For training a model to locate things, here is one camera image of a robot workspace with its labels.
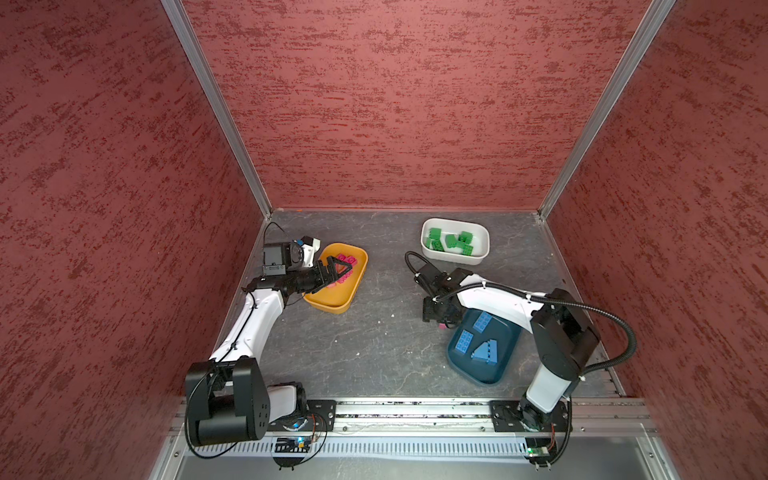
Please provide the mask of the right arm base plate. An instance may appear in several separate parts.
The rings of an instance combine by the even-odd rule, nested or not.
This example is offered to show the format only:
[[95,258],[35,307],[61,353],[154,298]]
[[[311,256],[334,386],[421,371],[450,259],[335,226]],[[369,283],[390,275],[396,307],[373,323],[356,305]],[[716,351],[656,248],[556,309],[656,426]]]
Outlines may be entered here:
[[565,433],[570,425],[568,403],[560,401],[550,413],[542,413],[527,402],[491,400],[490,418],[497,433]]

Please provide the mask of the aluminium front rail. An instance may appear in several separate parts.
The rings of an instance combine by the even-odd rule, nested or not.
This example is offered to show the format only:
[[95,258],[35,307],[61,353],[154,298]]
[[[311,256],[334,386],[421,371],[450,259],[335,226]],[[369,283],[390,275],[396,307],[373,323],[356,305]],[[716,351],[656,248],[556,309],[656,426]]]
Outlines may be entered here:
[[463,397],[342,397],[310,400],[308,409],[329,422],[335,436],[546,436],[567,427],[575,437],[656,437],[656,423],[640,398],[572,399],[551,414],[551,424],[531,430],[511,400]]

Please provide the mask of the controller board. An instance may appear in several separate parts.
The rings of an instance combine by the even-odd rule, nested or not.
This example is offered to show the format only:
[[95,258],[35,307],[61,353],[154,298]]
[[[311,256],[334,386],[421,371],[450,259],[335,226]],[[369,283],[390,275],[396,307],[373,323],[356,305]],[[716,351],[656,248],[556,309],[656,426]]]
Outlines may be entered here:
[[312,447],[312,440],[306,437],[279,437],[274,445],[272,459],[280,469],[294,469],[309,458]]
[[527,437],[525,439],[524,458],[536,468],[549,467],[557,454],[555,440],[543,437]]

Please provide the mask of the light blue square brick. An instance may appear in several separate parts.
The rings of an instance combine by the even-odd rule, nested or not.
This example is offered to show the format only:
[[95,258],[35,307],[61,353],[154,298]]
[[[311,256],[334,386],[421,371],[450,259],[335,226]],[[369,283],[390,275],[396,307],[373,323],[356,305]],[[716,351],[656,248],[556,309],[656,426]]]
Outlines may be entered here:
[[487,342],[481,343],[472,353],[471,359],[481,362],[487,362],[489,354],[489,345]]

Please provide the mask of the yellow plastic bin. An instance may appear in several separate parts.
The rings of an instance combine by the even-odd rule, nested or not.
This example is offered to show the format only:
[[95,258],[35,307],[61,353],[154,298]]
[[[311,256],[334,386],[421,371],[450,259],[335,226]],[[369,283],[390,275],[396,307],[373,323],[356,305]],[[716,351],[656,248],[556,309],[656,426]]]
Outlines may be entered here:
[[351,271],[340,276],[335,283],[324,287],[318,293],[306,294],[304,301],[318,310],[342,314],[351,306],[366,271],[369,256],[362,248],[345,243],[332,243],[320,255],[322,260],[327,260],[329,257],[351,264]]

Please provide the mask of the green long brick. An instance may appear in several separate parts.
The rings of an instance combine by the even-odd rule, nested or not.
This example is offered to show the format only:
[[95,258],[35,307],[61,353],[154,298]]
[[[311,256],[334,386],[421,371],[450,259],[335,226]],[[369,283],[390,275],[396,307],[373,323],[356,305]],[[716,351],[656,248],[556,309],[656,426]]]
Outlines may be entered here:
[[443,243],[440,239],[430,239],[427,243],[427,246],[432,251],[437,251],[437,252],[445,251]]

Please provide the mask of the right controller board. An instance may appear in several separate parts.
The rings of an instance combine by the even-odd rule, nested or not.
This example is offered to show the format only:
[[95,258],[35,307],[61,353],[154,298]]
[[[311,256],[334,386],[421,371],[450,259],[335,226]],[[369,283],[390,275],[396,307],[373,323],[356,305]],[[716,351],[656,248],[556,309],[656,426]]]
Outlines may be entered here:
[[525,439],[524,458],[536,468],[549,467],[557,454],[555,440],[543,437],[527,437]]

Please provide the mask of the right corner aluminium post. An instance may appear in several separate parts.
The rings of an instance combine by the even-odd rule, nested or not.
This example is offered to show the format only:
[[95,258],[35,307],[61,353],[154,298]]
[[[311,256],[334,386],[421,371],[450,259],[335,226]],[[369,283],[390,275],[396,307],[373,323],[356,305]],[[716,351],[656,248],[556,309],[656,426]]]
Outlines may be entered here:
[[554,210],[675,4],[675,0],[650,2],[560,173],[538,209],[541,223],[546,222]]

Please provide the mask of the corner aluminium post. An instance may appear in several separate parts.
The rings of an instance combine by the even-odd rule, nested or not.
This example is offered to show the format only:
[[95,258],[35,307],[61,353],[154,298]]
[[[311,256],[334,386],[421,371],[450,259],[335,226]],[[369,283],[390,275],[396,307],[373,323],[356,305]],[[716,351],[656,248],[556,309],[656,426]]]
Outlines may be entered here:
[[230,150],[257,202],[262,216],[270,219],[273,213],[271,202],[210,64],[205,57],[183,2],[180,0],[162,0],[161,4],[227,140]]
[[538,209],[541,223],[546,222],[554,210],[675,4],[675,0],[650,2],[560,173]]

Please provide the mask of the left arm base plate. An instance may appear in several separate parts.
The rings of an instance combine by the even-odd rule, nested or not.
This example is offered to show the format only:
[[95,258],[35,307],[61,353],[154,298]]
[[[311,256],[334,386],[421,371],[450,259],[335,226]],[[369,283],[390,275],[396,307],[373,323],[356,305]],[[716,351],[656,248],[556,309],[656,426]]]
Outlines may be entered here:
[[331,399],[310,399],[303,412],[282,417],[269,424],[268,432],[331,432],[334,428],[338,402]]

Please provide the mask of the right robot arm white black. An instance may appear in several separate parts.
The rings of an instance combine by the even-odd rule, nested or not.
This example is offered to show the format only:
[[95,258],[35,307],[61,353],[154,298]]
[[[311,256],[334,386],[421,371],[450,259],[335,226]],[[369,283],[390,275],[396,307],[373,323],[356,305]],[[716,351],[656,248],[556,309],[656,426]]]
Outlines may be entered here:
[[548,429],[600,341],[573,297],[562,289],[517,290],[463,269],[416,273],[414,281],[427,294],[423,320],[455,330],[446,350],[449,365],[478,384],[499,383],[518,340],[532,335],[538,367],[512,418],[529,431]]

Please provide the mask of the white plastic bin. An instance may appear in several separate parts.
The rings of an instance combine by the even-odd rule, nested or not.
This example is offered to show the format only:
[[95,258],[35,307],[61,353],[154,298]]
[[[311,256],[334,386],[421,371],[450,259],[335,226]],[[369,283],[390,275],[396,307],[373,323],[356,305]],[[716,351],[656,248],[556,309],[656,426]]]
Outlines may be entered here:
[[422,225],[421,247],[428,259],[476,266],[490,253],[490,234],[477,223],[430,218]]

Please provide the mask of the blue long brick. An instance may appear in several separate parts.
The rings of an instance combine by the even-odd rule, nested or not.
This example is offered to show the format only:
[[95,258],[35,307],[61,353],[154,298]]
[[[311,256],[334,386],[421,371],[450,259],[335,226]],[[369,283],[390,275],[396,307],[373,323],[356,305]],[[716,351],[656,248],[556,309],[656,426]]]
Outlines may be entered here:
[[481,311],[472,328],[478,333],[483,333],[492,319],[493,317],[488,312]]
[[465,355],[471,346],[474,335],[467,331],[462,330],[455,341],[454,350],[460,355]]
[[489,345],[489,354],[487,364],[495,365],[498,362],[498,344],[494,339],[486,341]]

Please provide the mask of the blue long brick bottom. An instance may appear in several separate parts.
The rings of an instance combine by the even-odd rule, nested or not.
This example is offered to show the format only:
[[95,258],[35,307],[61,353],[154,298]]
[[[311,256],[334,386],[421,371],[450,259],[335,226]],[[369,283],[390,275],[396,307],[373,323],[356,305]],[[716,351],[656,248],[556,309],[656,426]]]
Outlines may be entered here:
[[498,344],[494,339],[486,341],[489,345],[489,354],[487,364],[495,365],[498,362]]

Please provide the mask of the teal plastic bin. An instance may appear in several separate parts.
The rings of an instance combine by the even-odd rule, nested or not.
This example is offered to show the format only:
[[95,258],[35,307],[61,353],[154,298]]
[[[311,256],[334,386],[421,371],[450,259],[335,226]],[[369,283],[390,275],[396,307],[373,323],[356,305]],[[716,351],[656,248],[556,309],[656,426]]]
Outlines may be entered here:
[[525,330],[496,315],[468,309],[448,346],[448,364],[479,385],[501,381],[516,344]]

